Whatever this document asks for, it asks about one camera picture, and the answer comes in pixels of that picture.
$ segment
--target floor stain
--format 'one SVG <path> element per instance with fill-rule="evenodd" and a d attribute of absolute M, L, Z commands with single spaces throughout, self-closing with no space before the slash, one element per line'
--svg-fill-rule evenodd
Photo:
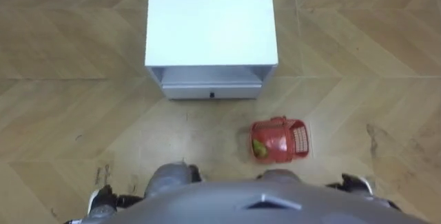
<path fill-rule="evenodd" d="M 101 167 L 98 167 L 96 169 L 96 174 L 95 174 L 95 185 L 99 185 L 99 183 L 101 182 Z"/>
<path fill-rule="evenodd" d="M 400 175 L 397 179 L 392 181 L 392 185 L 397 190 L 401 190 L 406 186 L 409 186 L 410 182 L 414 180 L 417 177 L 417 174 L 415 172 L 412 172 L 410 170 L 406 171 L 404 174 Z"/>
<path fill-rule="evenodd" d="M 424 148 L 420 145 L 420 143 L 416 139 L 412 138 L 409 142 L 412 145 L 413 149 L 415 149 L 416 151 L 422 154 L 425 153 Z"/>
<path fill-rule="evenodd" d="M 138 184 L 139 184 L 139 178 L 137 175 L 132 175 L 130 179 L 130 184 L 127 187 L 127 193 L 128 194 L 136 194 L 136 191 L 138 190 Z"/>
<path fill-rule="evenodd" d="M 366 131 L 371 138 L 371 155 L 372 157 L 377 157 L 381 152 L 385 154 L 386 152 L 395 152 L 399 143 L 384 129 L 374 125 L 366 124 Z"/>
<path fill-rule="evenodd" d="M 109 178 L 110 178 L 110 165 L 106 164 L 104 167 L 104 185 L 108 185 L 109 184 Z"/>
<path fill-rule="evenodd" d="M 55 218 L 58 217 L 58 215 L 57 215 L 57 213 L 55 213 L 55 210 L 53 207 L 50 208 L 50 214 Z"/>
<path fill-rule="evenodd" d="M 78 135 L 78 136 L 75 138 L 75 141 L 78 141 L 78 140 L 81 139 L 82 137 L 83 137 L 82 134 Z"/>

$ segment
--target gray robot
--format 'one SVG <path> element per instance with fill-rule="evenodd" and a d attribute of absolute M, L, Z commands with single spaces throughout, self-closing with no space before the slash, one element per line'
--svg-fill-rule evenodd
<path fill-rule="evenodd" d="M 343 174 L 341 183 L 316 187 L 288 170 L 268 170 L 252 180 L 215 183 L 202 180 L 195 165 L 171 163 L 157 169 L 143 198 L 118 196 L 106 185 L 91 196 L 85 218 L 66 223 L 425 222 L 375 197 L 357 176 Z"/>

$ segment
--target cabinet top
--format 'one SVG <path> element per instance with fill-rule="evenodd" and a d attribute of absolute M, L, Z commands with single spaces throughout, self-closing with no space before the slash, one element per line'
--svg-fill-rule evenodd
<path fill-rule="evenodd" d="M 272 0 L 149 0 L 146 66 L 276 65 Z"/>

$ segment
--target red plastic basket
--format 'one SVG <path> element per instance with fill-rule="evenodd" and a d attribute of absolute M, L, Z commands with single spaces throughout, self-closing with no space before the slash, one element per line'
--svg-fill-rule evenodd
<path fill-rule="evenodd" d="M 256 157 L 253 149 L 254 139 L 267 148 L 265 158 Z M 249 143 L 252 154 L 260 163 L 286 163 L 309 153 L 306 125 L 300 120 L 287 119 L 285 116 L 253 123 Z"/>

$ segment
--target drawer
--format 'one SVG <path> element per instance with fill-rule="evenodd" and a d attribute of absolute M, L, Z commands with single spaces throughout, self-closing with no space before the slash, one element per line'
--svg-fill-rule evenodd
<path fill-rule="evenodd" d="M 163 85 L 169 99 L 255 99 L 262 85 Z"/>

